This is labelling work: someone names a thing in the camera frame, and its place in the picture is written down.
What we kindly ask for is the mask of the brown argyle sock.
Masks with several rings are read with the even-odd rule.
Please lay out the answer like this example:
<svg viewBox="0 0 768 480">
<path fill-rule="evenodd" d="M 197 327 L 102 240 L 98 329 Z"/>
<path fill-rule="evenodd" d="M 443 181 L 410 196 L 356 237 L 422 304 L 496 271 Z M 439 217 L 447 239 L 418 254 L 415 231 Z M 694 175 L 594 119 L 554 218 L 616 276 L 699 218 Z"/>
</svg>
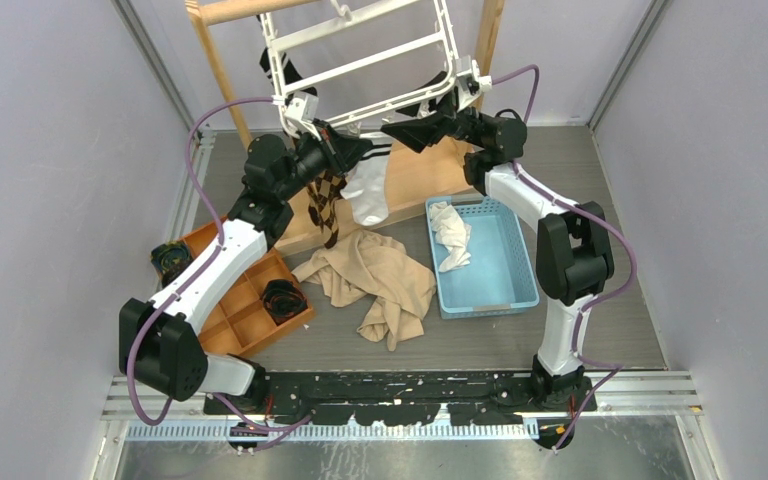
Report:
<svg viewBox="0 0 768 480">
<path fill-rule="evenodd" d="M 306 187 L 309 205 L 308 214 L 312 223 L 319 228 L 320 239 L 325 248 L 332 248 L 339 238 L 339 221 L 336 215 L 336 201 L 346 180 L 329 171 L 315 177 Z"/>
</svg>

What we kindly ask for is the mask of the white plastic clip hanger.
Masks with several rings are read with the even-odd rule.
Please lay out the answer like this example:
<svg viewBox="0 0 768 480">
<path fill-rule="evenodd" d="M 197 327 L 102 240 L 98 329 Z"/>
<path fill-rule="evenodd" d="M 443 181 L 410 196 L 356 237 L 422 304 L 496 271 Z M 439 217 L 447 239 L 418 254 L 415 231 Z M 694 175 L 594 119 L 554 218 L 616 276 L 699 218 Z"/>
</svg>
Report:
<svg viewBox="0 0 768 480">
<path fill-rule="evenodd" d="M 458 87 L 462 56 L 444 1 L 331 1 L 307 23 L 262 13 L 259 26 L 281 128 L 314 120 L 358 131 L 424 115 Z"/>
</svg>

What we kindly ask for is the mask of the black white-striped sock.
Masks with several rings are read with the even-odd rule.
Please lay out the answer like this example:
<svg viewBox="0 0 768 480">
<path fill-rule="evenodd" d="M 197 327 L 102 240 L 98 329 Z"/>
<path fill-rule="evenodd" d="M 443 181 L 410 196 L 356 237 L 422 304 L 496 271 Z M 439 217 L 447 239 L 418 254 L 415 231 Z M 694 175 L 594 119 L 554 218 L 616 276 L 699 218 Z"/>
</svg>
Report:
<svg viewBox="0 0 768 480">
<path fill-rule="evenodd" d="M 264 49 L 261 53 L 260 59 L 259 59 L 259 65 L 266 75 L 267 79 L 269 81 L 272 81 L 273 79 L 273 71 L 272 71 L 272 63 L 269 56 L 269 51 L 267 49 Z M 281 54 L 281 60 L 280 60 L 280 67 L 282 71 L 283 78 L 286 82 L 293 83 L 296 81 L 301 81 L 303 77 L 298 72 L 297 68 L 293 64 L 292 60 L 289 58 L 287 53 Z M 308 87 L 306 89 L 303 89 L 303 92 L 312 95 L 315 97 L 318 97 L 318 91 L 315 87 Z"/>
</svg>

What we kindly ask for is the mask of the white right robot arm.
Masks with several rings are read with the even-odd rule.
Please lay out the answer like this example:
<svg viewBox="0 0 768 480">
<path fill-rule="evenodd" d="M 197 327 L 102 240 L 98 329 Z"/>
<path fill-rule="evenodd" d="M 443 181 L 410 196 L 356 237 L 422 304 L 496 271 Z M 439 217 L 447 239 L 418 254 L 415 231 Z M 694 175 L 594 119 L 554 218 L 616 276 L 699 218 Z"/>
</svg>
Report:
<svg viewBox="0 0 768 480">
<path fill-rule="evenodd" d="M 407 114 L 381 130 L 420 153 L 450 137 L 474 147 L 464 157 L 466 183 L 510 209 L 536 235 L 536 280 L 549 300 L 542 343 L 532 363 L 527 392 L 544 410 L 566 401 L 578 407 L 592 399 L 582 355 L 592 308 L 607 299 L 615 273 L 610 240 L 621 233 L 596 202 L 576 203 L 526 173 L 519 160 L 528 136 L 526 114 L 494 115 L 467 105 L 454 90 L 434 102 L 429 114 Z"/>
</svg>

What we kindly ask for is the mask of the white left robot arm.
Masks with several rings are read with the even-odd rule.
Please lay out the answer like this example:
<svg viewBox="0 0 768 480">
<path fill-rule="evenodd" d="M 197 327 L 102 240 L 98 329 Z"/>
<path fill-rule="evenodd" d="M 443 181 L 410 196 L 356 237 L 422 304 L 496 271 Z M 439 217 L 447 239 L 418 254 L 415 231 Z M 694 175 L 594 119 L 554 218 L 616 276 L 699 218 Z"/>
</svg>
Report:
<svg viewBox="0 0 768 480">
<path fill-rule="evenodd" d="M 323 121 L 293 147 L 266 134 L 249 145 L 243 190 L 211 243 L 175 280 L 148 301 L 128 300 L 119 313 L 120 370 L 175 401 L 197 392 L 228 394 L 240 412 L 258 412 L 267 398 L 255 366 L 206 352 L 199 335 L 237 279 L 283 235 L 289 201 L 317 176 L 344 176 L 375 147 Z"/>
</svg>

